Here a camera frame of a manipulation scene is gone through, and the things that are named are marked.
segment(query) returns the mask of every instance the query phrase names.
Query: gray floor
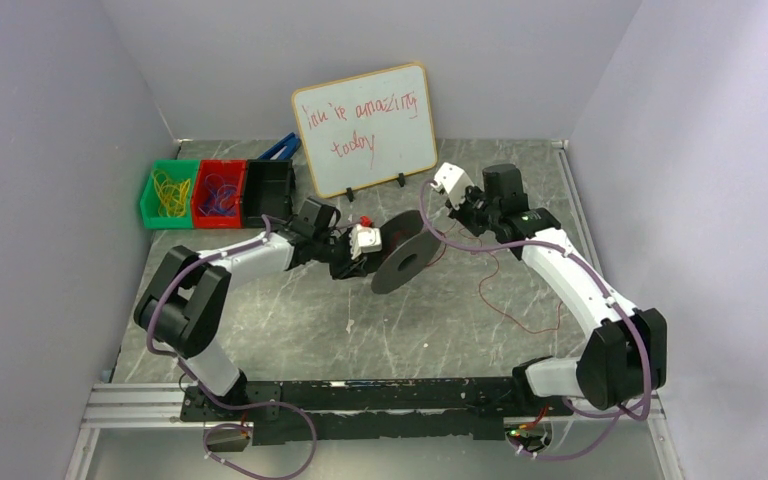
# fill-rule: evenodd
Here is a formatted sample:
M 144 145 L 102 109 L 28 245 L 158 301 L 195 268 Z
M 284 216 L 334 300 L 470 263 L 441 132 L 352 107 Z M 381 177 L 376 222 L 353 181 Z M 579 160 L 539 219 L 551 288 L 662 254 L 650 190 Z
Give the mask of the gray floor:
M 186 142 L 179 158 L 252 158 L 272 140 Z M 582 232 L 562 168 L 547 141 L 438 140 L 440 162 L 464 168 L 480 182 L 481 169 L 496 163 L 519 166 L 533 206 L 548 208 L 582 250 Z M 313 195 L 304 152 L 294 157 L 298 200 Z M 350 215 L 383 223 L 418 208 L 419 186 L 433 170 L 357 192 L 355 202 L 333 203 Z M 429 212 L 446 230 L 443 200 L 434 195 Z M 465 243 L 455 228 L 451 235 Z M 169 248 L 217 248 L 253 236 L 251 230 L 163 231 L 154 236 L 137 298 Z M 485 242 L 492 241 L 489 236 Z M 558 322 L 557 296 L 508 252 L 499 252 L 499 274 L 485 282 L 488 301 L 541 330 Z M 389 295 L 375 295 L 370 279 L 332 281 L 327 266 L 308 264 L 261 278 L 229 292 L 219 337 L 223 348 L 252 380 L 315 380 L 510 375 L 511 368 L 544 356 L 580 352 L 583 335 L 561 309 L 560 329 L 529 334 L 491 310 L 478 296 L 478 283 L 496 268 L 488 254 L 449 249 L 434 266 Z M 145 332 L 130 319 L 114 382 L 168 382 L 179 370 L 168 358 L 148 355 Z

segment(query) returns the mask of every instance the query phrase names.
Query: red handwriting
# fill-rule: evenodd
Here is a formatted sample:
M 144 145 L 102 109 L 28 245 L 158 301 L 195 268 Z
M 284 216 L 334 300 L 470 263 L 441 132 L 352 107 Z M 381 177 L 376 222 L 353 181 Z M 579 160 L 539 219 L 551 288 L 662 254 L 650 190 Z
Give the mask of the red handwriting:
M 346 118 L 346 108 L 345 107 L 343 107 L 342 105 L 337 105 L 335 107 L 331 102 L 328 102 L 328 105 L 330 105 L 331 108 L 334 109 L 334 113 L 337 114 L 337 118 L 339 118 L 340 120 L 348 121 L 348 118 Z
M 307 118 L 307 126 L 311 130 L 318 127 L 319 125 L 322 125 L 323 122 L 328 120 L 328 115 L 325 114 L 325 112 L 316 109 L 313 111 L 313 113 L 310 113 L 307 111 L 307 107 L 302 105 L 302 110 L 305 111 L 305 118 Z
M 369 168 L 372 169 L 372 162 L 375 160 L 375 134 L 358 136 L 357 130 L 352 132 L 352 139 L 346 143 L 339 144 L 333 142 L 331 151 L 336 153 L 338 157 L 343 158 L 346 155 L 354 152 L 355 150 L 368 149 L 372 156 L 369 158 Z
M 409 92 L 401 97 L 395 93 L 389 97 L 370 100 L 355 107 L 355 116 L 357 118 L 371 117 L 374 113 L 399 112 L 402 110 L 413 110 L 413 115 L 408 118 L 416 118 L 419 115 L 417 110 L 417 100 L 414 92 Z

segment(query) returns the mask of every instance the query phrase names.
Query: tape roll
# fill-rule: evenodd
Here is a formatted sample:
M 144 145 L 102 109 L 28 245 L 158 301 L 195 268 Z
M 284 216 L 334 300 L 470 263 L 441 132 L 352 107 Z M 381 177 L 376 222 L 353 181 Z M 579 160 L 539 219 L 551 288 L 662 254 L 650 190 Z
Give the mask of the tape roll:
M 387 256 L 372 277 L 372 292 L 390 293 L 408 283 L 428 265 L 440 240 L 426 230 L 417 210 L 408 210 L 381 226 L 382 250 Z

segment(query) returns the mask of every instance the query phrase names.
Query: whiteboard frame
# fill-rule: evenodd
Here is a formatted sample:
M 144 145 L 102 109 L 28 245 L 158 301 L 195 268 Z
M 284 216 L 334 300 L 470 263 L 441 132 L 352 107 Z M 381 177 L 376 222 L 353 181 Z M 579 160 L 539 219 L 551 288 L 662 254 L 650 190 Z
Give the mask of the whiteboard frame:
M 431 143 L 432 143 L 432 146 L 434 148 L 434 161 L 431 163 L 431 165 L 429 165 L 427 167 L 422 167 L 419 170 L 413 170 L 413 171 L 410 171 L 410 172 L 400 172 L 400 173 L 404 174 L 407 177 L 408 175 L 413 175 L 415 173 L 420 173 L 420 172 L 424 172 L 426 170 L 431 170 L 432 168 L 437 166 L 437 162 L 438 162 L 439 152 L 437 152 L 437 136 L 434 135 L 434 117 L 431 115 L 431 93 L 428 91 L 428 74 L 425 71 L 425 65 L 421 64 L 420 62 L 411 62 L 411 63 L 407 63 L 407 64 L 404 64 L 404 65 L 399 65 L 399 66 L 396 66 L 396 67 L 385 68 L 383 70 L 376 70 L 374 72 L 364 73 L 364 74 L 361 74 L 361 75 L 355 75 L 353 77 L 341 78 L 339 80 L 333 80 L 333 81 L 330 81 L 330 82 L 320 83 L 318 85 L 312 85 L 310 87 L 300 88 L 300 89 L 296 90 L 295 92 L 293 92 L 292 97 L 290 97 L 290 104 L 293 107 L 293 115 L 295 115 L 295 117 L 296 117 L 296 127 L 298 127 L 299 135 L 302 137 L 302 147 L 305 150 L 305 157 L 307 158 L 307 168 L 308 168 L 308 170 L 310 170 L 310 178 L 313 179 L 313 189 L 316 191 L 316 194 L 320 198 L 338 197 L 340 195 L 345 195 L 346 191 L 343 190 L 342 192 L 329 193 L 329 194 L 325 195 L 325 194 L 323 194 L 319 190 L 319 184 L 316 183 L 316 174 L 313 173 L 313 166 L 312 166 L 313 162 L 311 161 L 310 152 L 308 152 L 308 150 L 307 150 L 307 141 L 305 140 L 305 137 L 304 137 L 304 130 L 302 129 L 302 123 L 301 123 L 301 119 L 299 118 L 299 112 L 296 110 L 296 95 L 298 95 L 299 93 L 306 92 L 308 90 L 314 90 L 314 89 L 317 89 L 317 88 L 320 88 L 320 87 L 327 87 L 329 85 L 335 85 L 335 84 L 338 84 L 338 83 L 349 82 L 349 81 L 352 81 L 352 80 L 357 80 L 359 78 L 370 77 L 370 76 L 378 75 L 378 74 L 381 74 L 381 73 L 387 73 L 387 72 L 392 72 L 394 70 L 401 70 L 403 68 L 411 68 L 411 67 L 419 67 L 420 70 L 422 70 L 422 81 L 425 83 L 425 98 L 426 98 L 426 104 L 428 105 L 428 126 L 431 129 Z M 379 185 L 379 184 L 382 184 L 382 183 L 392 182 L 393 180 L 396 180 L 397 178 L 399 178 L 398 175 L 393 175 L 392 177 L 382 178 L 381 180 L 378 180 L 376 182 L 367 183 L 365 185 L 359 185 L 359 186 L 356 186 L 356 187 L 354 187 L 354 186 L 351 186 L 351 187 L 347 186 L 346 188 L 347 189 L 351 188 L 352 191 L 358 191 L 358 190 L 362 190 L 364 188 L 373 187 L 375 185 Z

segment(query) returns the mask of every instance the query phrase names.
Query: white wall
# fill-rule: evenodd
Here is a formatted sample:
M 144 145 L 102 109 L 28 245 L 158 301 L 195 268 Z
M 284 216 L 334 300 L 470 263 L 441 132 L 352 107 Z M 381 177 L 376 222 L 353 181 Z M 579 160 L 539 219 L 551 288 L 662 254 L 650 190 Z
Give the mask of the white wall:
M 608 276 L 668 318 L 687 477 L 768 478 L 768 1 L 644 1 L 571 144 Z
M 439 137 L 567 138 L 640 0 L 103 0 L 177 138 L 295 130 L 300 87 L 409 61 Z
M 174 153 L 97 0 L 0 0 L 0 479 L 63 478 L 145 262 L 137 196 Z

